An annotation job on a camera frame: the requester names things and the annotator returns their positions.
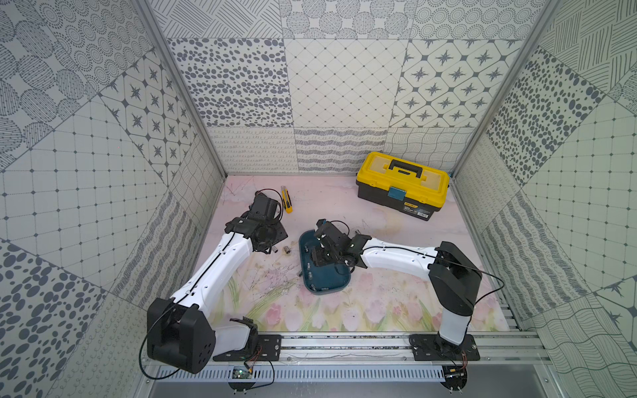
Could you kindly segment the teal plastic storage tray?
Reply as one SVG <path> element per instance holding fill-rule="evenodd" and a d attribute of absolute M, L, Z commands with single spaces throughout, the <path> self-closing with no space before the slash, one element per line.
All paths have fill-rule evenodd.
<path fill-rule="evenodd" d="M 299 238 L 300 273 L 304 287 L 313 295 L 327 295 L 344 290 L 351 281 L 350 268 L 345 264 L 318 266 L 312 259 L 314 249 L 321 249 L 313 231 L 304 232 Z"/>

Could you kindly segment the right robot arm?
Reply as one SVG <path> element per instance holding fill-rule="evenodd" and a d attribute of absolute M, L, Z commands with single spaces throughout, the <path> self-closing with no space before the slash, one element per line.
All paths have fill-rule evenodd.
<path fill-rule="evenodd" d="M 437 338 L 455 347 L 464 342 L 483 272 L 455 244 L 443 241 L 437 247 L 415 247 L 370 235 L 350 237 L 325 219 L 317 221 L 314 237 L 318 248 L 310 251 L 310 258 L 317 266 L 385 269 L 430 282 L 443 308 Z"/>

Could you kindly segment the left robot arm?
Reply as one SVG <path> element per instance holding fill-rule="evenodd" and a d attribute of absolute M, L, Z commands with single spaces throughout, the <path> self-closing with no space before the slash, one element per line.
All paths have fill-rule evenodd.
<path fill-rule="evenodd" d="M 217 248 L 169 298 L 156 298 L 147 311 L 147 333 L 139 353 L 176 371 L 197 374 L 212 360 L 250 364 L 263 353 L 255 322 L 209 318 L 240 265 L 255 253 L 270 255 L 287 238 L 283 197 L 255 193 L 252 204 L 227 222 Z"/>

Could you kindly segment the yellow utility knife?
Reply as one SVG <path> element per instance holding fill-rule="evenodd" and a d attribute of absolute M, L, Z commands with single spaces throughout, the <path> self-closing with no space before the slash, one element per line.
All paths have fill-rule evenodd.
<path fill-rule="evenodd" d="M 292 206 L 290 193 L 285 186 L 281 187 L 281 196 L 283 199 L 283 206 L 284 206 L 285 212 L 288 214 L 292 213 L 294 209 Z"/>

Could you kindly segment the yellow black toolbox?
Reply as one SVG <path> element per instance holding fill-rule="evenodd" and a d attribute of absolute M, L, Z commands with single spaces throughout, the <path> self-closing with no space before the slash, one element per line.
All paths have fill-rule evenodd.
<path fill-rule="evenodd" d="M 449 175 L 380 152 L 368 154 L 356 176 L 358 197 L 425 222 L 441 210 Z"/>

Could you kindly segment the left controller board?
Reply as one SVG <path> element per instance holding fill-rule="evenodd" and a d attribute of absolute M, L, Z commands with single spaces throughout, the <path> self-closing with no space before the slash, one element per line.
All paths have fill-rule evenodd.
<path fill-rule="evenodd" d="M 246 392 L 252 389 L 252 387 L 255 386 L 255 379 L 251 370 L 235 366 L 228 381 L 228 386 L 230 386 L 235 393 Z"/>

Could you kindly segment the controller board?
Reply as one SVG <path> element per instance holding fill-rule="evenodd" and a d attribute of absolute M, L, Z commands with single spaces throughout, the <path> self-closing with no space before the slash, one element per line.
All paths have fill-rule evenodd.
<path fill-rule="evenodd" d="M 443 381 L 441 385 L 450 392 L 462 392 L 468 381 L 468 373 L 465 368 L 456 366 L 443 366 Z"/>
<path fill-rule="evenodd" d="M 235 393 L 246 392 L 252 389 L 252 387 L 255 386 L 255 379 L 251 370 L 235 366 L 228 381 L 228 386 L 230 386 Z"/>

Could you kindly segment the right controller board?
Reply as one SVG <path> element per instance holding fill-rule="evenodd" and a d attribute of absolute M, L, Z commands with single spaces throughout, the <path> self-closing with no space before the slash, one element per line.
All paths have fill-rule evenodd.
<path fill-rule="evenodd" d="M 443 381 L 441 385 L 450 392 L 462 392 L 468 381 L 468 373 L 465 368 L 456 366 L 443 366 Z"/>

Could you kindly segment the aluminium mounting rail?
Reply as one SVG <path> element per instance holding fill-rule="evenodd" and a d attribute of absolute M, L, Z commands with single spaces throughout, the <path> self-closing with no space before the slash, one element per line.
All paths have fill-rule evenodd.
<path fill-rule="evenodd" d="M 282 333 L 280 360 L 275 363 L 413 363 L 408 337 L 427 333 Z M 466 363 L 541 364 L 549 361 L 533 332 L 472 332 L 480 360 L 433 361 L 457 366 Z"/>

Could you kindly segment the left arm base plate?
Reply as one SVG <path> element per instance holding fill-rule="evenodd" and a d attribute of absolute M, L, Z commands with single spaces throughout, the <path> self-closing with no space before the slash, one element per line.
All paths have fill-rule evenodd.
<path fill-rule="evenodd" d="M 242 350 L 222 353 L 214 362 L 278 362 L 282 345 L 279 334 L 263 334 L 252 338 Z"/>

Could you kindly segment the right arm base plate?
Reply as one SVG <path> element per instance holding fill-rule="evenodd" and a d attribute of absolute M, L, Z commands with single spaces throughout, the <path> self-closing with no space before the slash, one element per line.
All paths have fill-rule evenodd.
<path fill-rule="evenodd" d="M 477 362 L 479 350 L 474 337 L 466 334 L 460 345 L 454 345 L 438 334 L 411 334 L 408 337 L 414 360 L 417 362 L 449 361 Z"/>

